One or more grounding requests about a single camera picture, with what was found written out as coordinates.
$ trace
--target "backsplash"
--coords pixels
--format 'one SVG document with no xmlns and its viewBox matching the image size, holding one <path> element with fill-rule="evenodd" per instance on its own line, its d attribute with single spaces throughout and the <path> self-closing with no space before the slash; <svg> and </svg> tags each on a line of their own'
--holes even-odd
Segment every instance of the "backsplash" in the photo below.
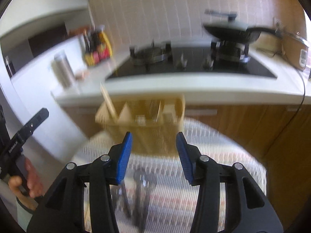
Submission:
<svg viewBox="0 0 311 233">
<path fill-rule="evenodd" d="M 304 11 L 297 0 L 89 0 L 96 25 L 104 24 L 114 50 L 179 38 L 209 38 L 203 22 L 219 20 L 205 9 L 238 12 L 237 20 L 273 27 L 273 17 L 287 30 L 306 36 Z M 273 36 L 262 34 L 258 46 L 278 47 Z"/>
</svg>

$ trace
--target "wok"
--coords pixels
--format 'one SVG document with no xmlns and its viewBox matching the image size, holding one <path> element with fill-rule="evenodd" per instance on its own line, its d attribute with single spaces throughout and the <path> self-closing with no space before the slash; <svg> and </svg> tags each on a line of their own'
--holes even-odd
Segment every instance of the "wok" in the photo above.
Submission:
<svg viewBox="0 0 311 233">
<path fill-rule="evenodd" d="M 237 13 L 221 13 L 213 10 L 206 10 L 205 14 L 213 16 L 226 16 L 228 21 L 219 21 L 210 24 L 203 24 L 203 27 L 209 34 L 220 39 L 221 41 L 230 41 L 240 44 L 250 44 L 255 42 L 261 32 L 272 34 L 278 38 L 282 38 L 279 29 L 271 29 L 267 27 L 249 27 L 243 22 L 236 21 Z"/>
</svg>

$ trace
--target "wooden cabinet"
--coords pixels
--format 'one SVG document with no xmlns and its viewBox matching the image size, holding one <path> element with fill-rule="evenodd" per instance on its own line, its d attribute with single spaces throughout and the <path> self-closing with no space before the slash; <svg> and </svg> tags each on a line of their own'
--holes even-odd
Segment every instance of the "wooden cabinet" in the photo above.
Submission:
<svg viewBox="0 0 311 233">
<path fill-rule="evenodd" d="M 63 107 L 68 116 L 70 116 L 87 137 L 92 137 L 103 130 L 102 126 L 95 122 L 95 115 L 98 108 L 99 105 Z"/>
<path fill-rule="evenodd" d="M 185 116 L 218 130 L 261 161 L 295 110 L 284 105 L 186 106 Z"/>
<path fill-rule="evenodd" d="M 286 229 L 311 195 L 311 106 L 302 106 L 264 160 L 268 196 Z"/>
</svg>

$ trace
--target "human hand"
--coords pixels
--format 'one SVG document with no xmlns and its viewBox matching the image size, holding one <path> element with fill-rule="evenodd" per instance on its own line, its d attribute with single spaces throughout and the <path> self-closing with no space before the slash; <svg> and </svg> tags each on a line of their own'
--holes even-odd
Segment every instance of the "human hand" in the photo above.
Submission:
<svg viewBox="0 0 311 233">
<path fill-rule="evenodd" d="M 29 159 L 25 159 L 25 169 L 28 172 L 27 186 L 29 188 L 29 196 L 35 198 L 43 195 L 43 184 L 40 177 L 37 175 L 36 169 Z M 36 209 L 36 204 L 29 197 L 25 197 L 18 188 L 22 184 L 22 179 L 19 176 L 12 176 L 9 179 L 9 187 L 20 202 L 31 210 Z"/>
</svg>

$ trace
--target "white countertop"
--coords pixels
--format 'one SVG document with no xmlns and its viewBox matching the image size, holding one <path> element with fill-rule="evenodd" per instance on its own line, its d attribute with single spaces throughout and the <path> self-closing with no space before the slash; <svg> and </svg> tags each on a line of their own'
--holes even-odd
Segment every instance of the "white countertop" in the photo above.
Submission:
<svg viewBox="0 0 311 233">
<path fill-rule="evenodd" d="M 245 74 L 174 73 L 107 78 L 124 60 L 129 51 L 121 51 L 110 60 L 90 69 L 90 75 L 77 85 L 54 98 L 61 106 L 87 106 L 100 104 L 103 97 L 100 84 L 111 96 L 146 93 L 183 93 L 186 103 L 204 104 L 299 104 L 304 92 L 297 72 L 281 57 L 250 50 L 250 55 L 270 69 L 277 79 Z M 311 104 L 311 82 L 303 73 L 306 84 L 304 104 Z"/>
</svg>

